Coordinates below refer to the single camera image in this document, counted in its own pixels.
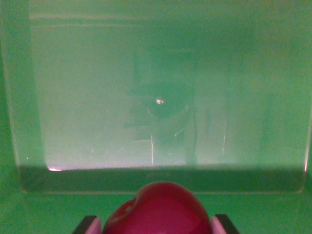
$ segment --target green background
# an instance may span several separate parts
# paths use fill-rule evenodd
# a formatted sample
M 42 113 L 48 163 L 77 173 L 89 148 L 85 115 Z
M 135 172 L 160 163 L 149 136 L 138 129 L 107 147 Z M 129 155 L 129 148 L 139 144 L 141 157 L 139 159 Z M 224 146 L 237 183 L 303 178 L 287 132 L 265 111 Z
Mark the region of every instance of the green background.
M 133 195 L 27 194 L 21 191 L 14 162 L 3 66 L 0 63 L 0 233 L 71 233 L 85 215 L 105 221 Z M 310 233 L 312 169 L 299 193 L 198 194 L 209 216 L 229 215 L 248 233 Z

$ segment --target pink object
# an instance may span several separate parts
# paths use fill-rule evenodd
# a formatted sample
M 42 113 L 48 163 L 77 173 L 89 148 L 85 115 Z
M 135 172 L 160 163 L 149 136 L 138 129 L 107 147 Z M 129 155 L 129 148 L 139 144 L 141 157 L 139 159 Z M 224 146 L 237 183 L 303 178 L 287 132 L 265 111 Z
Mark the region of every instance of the pink object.
M 226 214 L 216 214 L 211 220 L 213 234 L 239 234 L 238 230 Z
M 101 219 L 95 215 L 85 216 L 73 234 L 101 234 Z
M 141 188 L 107 220 L 103 234 L 211 234 L 205 208 L 186 188 L 158 182 Z

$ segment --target red object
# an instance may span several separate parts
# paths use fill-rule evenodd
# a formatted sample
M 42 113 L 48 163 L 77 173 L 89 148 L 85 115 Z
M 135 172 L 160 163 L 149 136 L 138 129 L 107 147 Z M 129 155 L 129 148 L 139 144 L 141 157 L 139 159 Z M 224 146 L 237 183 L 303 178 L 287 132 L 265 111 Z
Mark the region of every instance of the red object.
M 106 221 L 103 234 L 211 234 L 205 208 L 186 188 L 170 182 L 144 186 Z

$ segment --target transparent acrylic panel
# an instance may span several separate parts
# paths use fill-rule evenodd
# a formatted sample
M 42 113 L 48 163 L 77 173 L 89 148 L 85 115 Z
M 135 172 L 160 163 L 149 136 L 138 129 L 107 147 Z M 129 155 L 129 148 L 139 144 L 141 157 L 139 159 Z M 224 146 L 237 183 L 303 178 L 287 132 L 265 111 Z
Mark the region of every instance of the transparent acrylic panel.
M 299 190 L 310 23 L 300 3 L 3 1 L 22 186 L 129 192 L 172 180 L 198 192 Z

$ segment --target dark edge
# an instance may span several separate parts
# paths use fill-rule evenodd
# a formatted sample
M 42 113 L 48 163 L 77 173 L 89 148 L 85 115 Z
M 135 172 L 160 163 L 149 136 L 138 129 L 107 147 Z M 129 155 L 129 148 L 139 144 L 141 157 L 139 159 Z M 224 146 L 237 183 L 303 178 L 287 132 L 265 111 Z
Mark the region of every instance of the dark edge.
M 79 225 L 74 230 L 73 234 L 85 234 L 91 223 L 95 220 L 95 215 L 87 215 L 83 218 L 83 220 L 79 223 Z
M 215 216 L 220 221 L 227 234 L 239 234 L 238 230 L 226 214 L 216 214 Z
M 299 192 L 303 170 L 97 169 L 52 172 L 19 167 L 26 192 L 136 192 L 156 181 L 181 184 L 192 192 Z

